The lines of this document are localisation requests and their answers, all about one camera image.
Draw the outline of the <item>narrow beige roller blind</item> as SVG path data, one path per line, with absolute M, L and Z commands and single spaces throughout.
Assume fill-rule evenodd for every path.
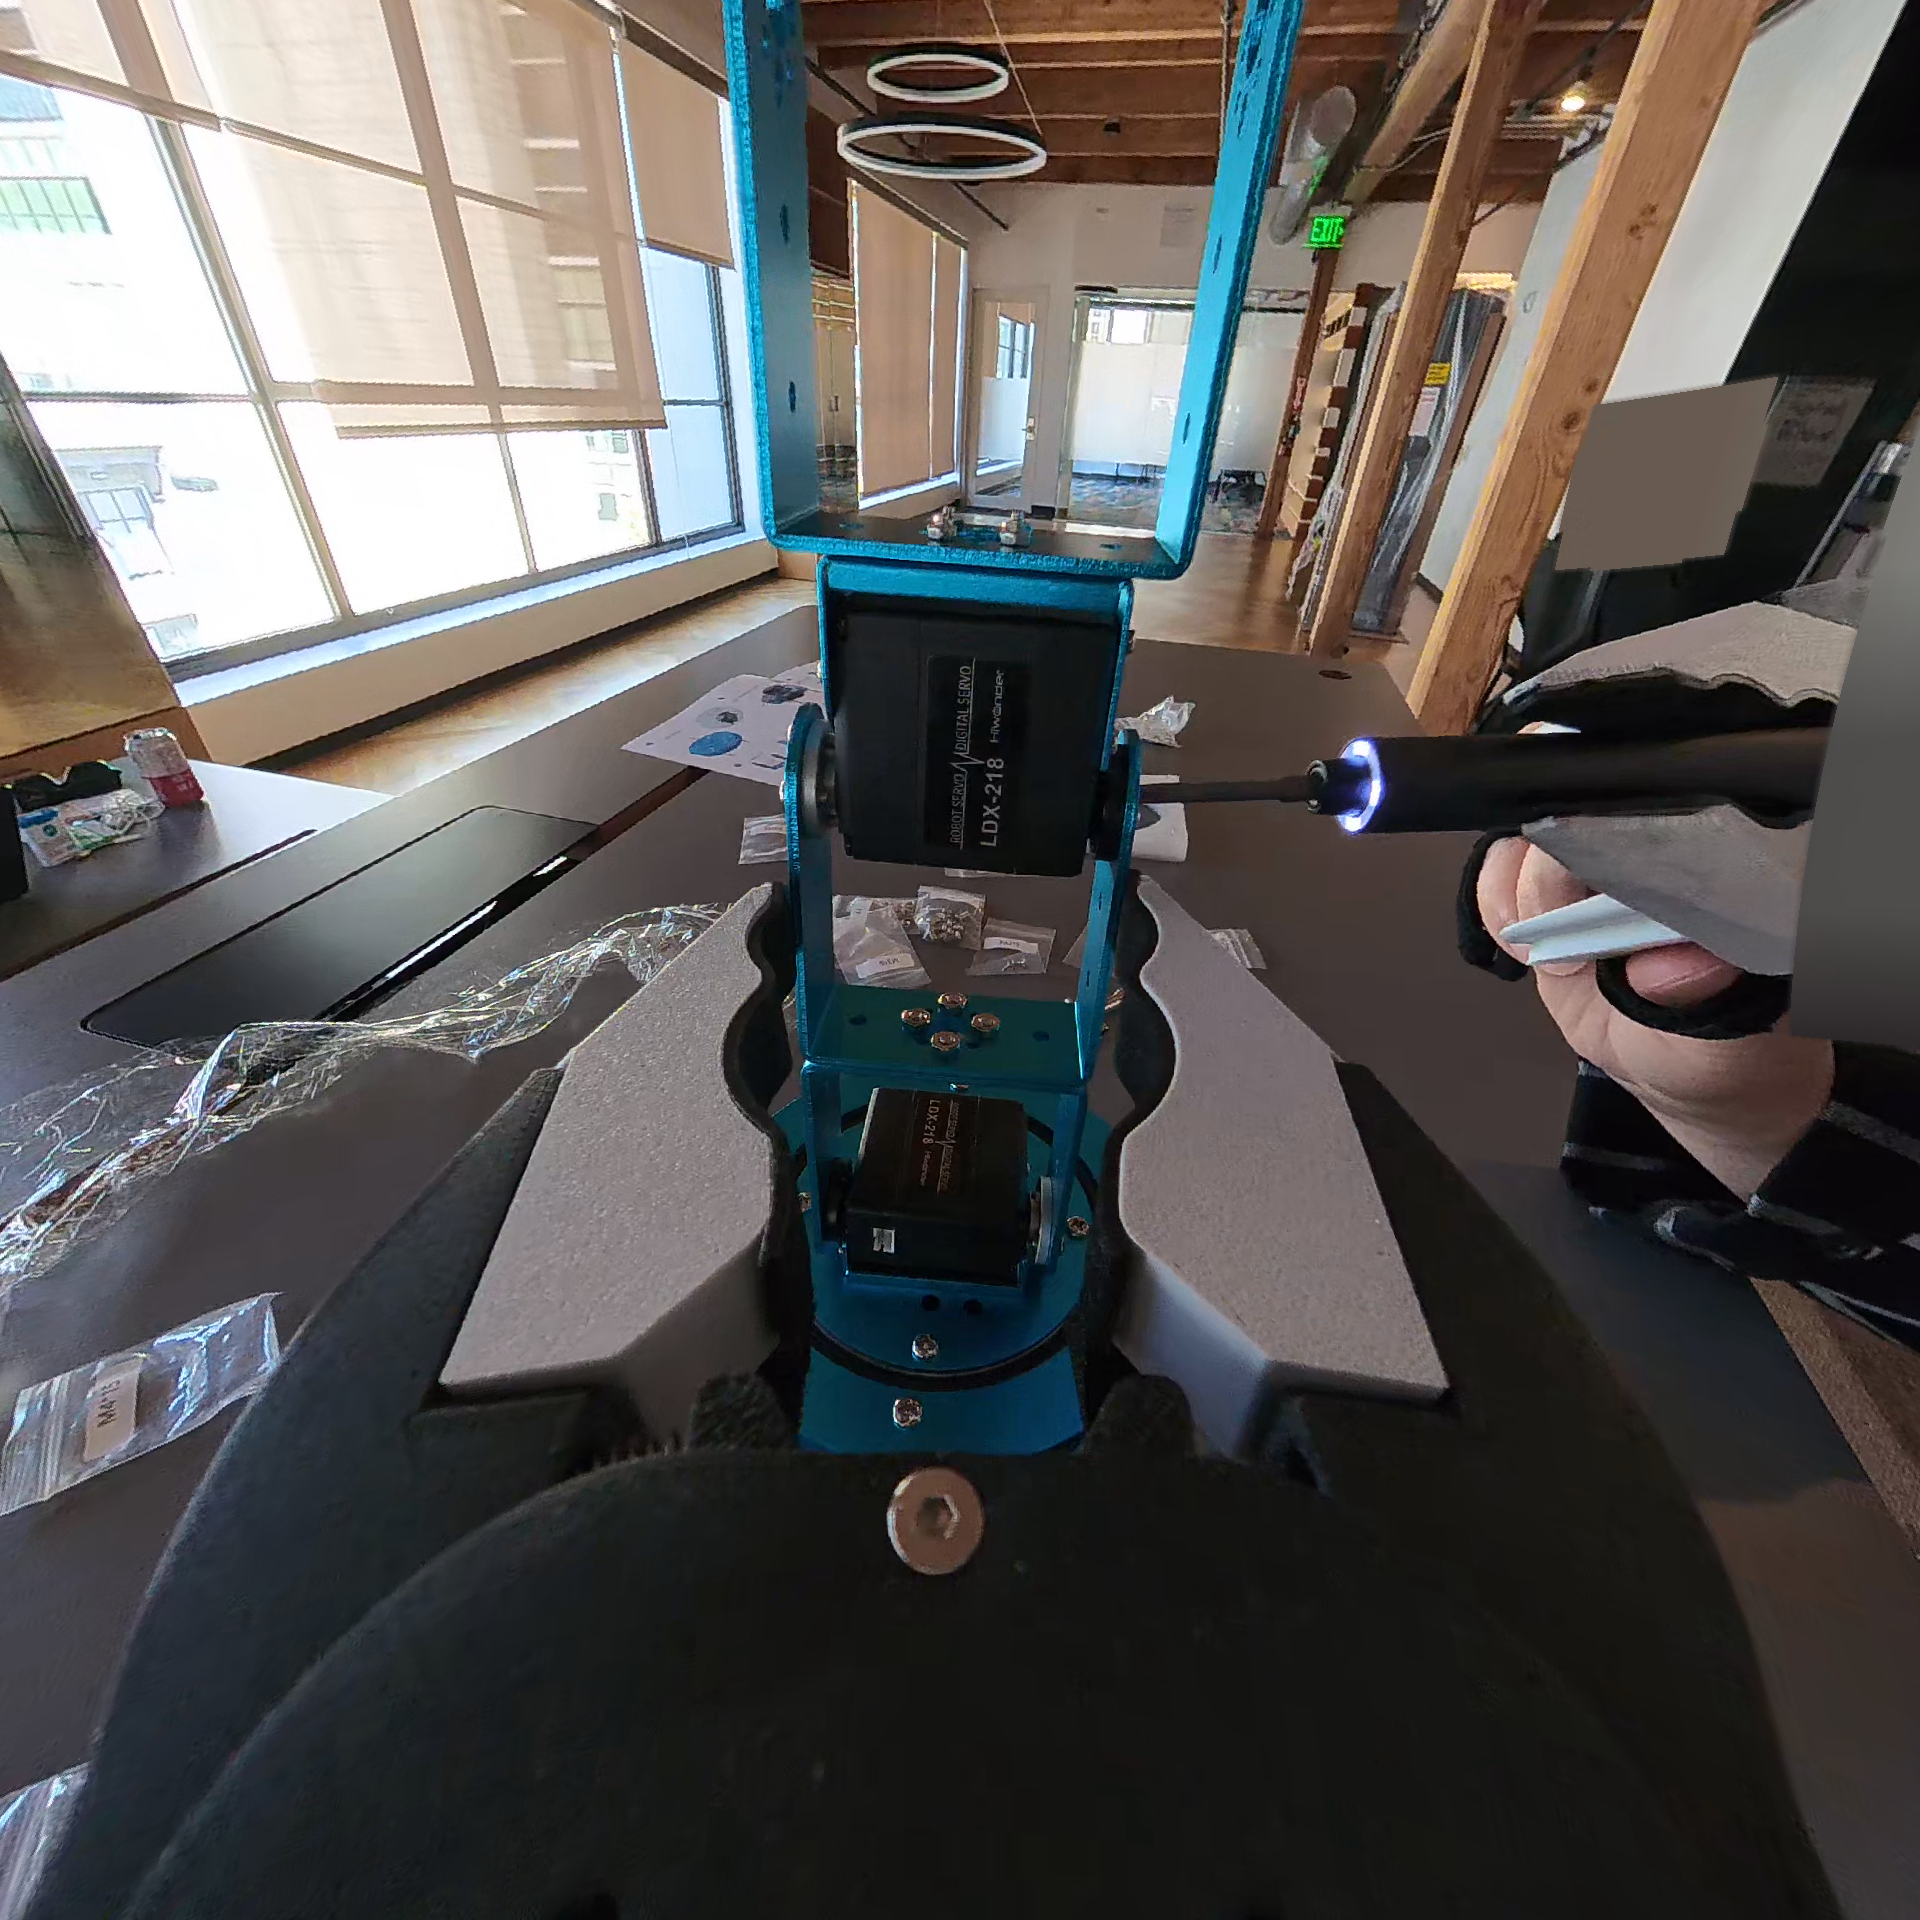
M 617 47 L 643 240 L 721 269 L 737 266 L 721 98 L 651 53 Z

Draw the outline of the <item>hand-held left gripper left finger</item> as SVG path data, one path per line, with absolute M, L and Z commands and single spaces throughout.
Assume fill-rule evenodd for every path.
M 605 1387 L 655 1445 L 708 1380 L 803 1354 L 811 1281 L 793 1149 L 793 921 L 733 901 L 567 1059 L 440 1386 L 456 1399 Z

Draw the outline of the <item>crumpled clear plastic wrap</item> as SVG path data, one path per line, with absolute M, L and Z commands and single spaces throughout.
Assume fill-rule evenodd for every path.
M 2 1112 L 2 1301 L 50 1275 L 195 1157 L 299 1113 L 375 1059 L 477 1063 L 540 1039 L 594 976 L 651 986 L 723 917 L 719 904 L 657 906 L 418 1016 L 372 1023 L 251 1023 L 216 1040 L 164 1042 Z

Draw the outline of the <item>wide beige roller blind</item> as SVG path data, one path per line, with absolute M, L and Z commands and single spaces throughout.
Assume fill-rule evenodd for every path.
M 583 4 L 176 4 L 272 380 L 351 436 L 658 427 L 619 119 Z

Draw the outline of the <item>blue toy robot arm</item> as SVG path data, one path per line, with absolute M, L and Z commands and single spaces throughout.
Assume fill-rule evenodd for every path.
M 1071 1321 L 1083 1159 L 1131 881 L 1140 744 L 1119 731 L 1135 583 L 1194 561 L 1306 4 L 1247 4 L 1153 544 L 933 536 L 831 514 L 810 439 L 797 4 L 725 4 L 761 524 L 819 561 L 824 700 L 785 761 L 811 1336 L 805 1449 L 1040 1455 L 1083 1429 Z M 1071 999 L 892 993 L 832 946 L 832 852 L 995 877 L 1091 875 Z

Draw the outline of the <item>labelled clear plastic bag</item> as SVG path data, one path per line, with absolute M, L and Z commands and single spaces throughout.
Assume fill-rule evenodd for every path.
M 280 1295 L 205 1313 L 132 1349 L 29 1383 L 2 1449 L 2 1514 L 45 1505 L 247 1402 L 276 1371 Z
M 33 1904 L 48 1857 L 58 1849 L 88 1764 L 39 1778 L 2 1800 L 2 1917 L 21 1917 Z

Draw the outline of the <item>wooden post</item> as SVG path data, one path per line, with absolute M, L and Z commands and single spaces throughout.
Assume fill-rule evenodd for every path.
M 1485 170 L 1511 103 L 1511 84 L 1540 12 L 1540 2 L 1491 2 L 1480 15 L 1473 60 L 1428 201 L 1421 242 L 1378 372 L 1377 404 L 1343 493 L 1324 587 L 1306 636 L 1309 657 L 1340 659 L 1354 636 L 1354 613 L 1400 483 L 1409 425 L 1471 242 Z
M 1611 386 L 1762 2 L 1657 2 L 1409 689 L 1428 733 L 1471 730 L 1578 451 Z

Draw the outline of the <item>printed instruction sheet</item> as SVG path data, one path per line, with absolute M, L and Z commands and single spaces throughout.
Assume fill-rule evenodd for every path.
M 757 676 L 738 674 L 693 707 L 625 744 L 625 753 L 779 786 L 787 736 L 805 704 L 825 707 L 816 664 Z

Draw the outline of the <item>cluster of small parts bags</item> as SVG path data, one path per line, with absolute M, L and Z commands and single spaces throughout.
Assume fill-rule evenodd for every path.
M 1104 907 L 1068 946 L 1049 924 L 1007 920 L 985 897 L 960 887 L 923 885 L 912 897 L 835 897 L 828 917 L 828 954 L 803 955 L 810 969 L 825 967 L 832 983 L 898 993 L 931 993 L 935 981 L 921 948 L 956 948 L 975 978 L 1043 976 L 1066 967 L 1073 981 L 1089 972 L 1100 930 L 1120 932 L 1127 911 L 1111 920 Z

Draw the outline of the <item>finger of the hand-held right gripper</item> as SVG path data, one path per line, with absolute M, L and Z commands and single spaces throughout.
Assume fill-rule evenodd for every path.
M 1691 739 L 1820 730 L 1841 701 L 1856 629 L 1749 603 L 1608 640 L 1513 685 L 1499 730 Z
M 1793 975 L 1793 827 L 1765 827 L 1739 808 L 1706 808 L 1551 818 L 1531 824 L 1525 840 L 1591 897 L 1637 907 L 1682 945 L 1746 975 Z

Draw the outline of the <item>large grid window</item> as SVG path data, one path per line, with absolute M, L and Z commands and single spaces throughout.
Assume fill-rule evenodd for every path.
M 264 657 L 748 528 L 731 269 L 643 240 L 658 427 L 351 436 L 272 380 L 164 53 L 176 4 L 10 2 L 4 363 L 161 660 Z

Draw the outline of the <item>black electric screwdriver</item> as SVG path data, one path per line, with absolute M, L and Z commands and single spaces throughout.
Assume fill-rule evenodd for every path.
M 1304 804 L 1345 832 L 1515 832 L 1545 820 L 1735 808 L 1794 825 L 1818 802 L 1828 727 L 1777 727 L 1659 741 L 1525 736 L 1355 739 L 1300 776 L 1178 779 L 1143 808 Z

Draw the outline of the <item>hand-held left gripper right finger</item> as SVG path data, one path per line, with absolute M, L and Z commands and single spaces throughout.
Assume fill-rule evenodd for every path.
M 1164 1018 L 1168 1090 L 1120 1146 L 1136 1253 L 1115 1346 L 1248 1456 L 1290 1389 L 1435 1404 L 1450 1376 L 1361 1146 L 1335 1055 L 1153 877 L 1130 1005 Z

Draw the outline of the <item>white green packets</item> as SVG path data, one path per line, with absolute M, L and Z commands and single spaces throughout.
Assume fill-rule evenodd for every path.
M 153 794 L 122 786 L 104 796 L 21 811 L 16 829 L 33 859 L 50 871 L 149 836 L 161 817 L 162 804 Z

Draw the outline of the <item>white glass door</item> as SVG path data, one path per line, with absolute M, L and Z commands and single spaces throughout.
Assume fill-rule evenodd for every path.
M 1031 299 L 975 290 L 968 324 L 964 464 L 968 503 L 1019 507 L 1026 455 L 1037 433 L 1036 372 L 1040 312 Z

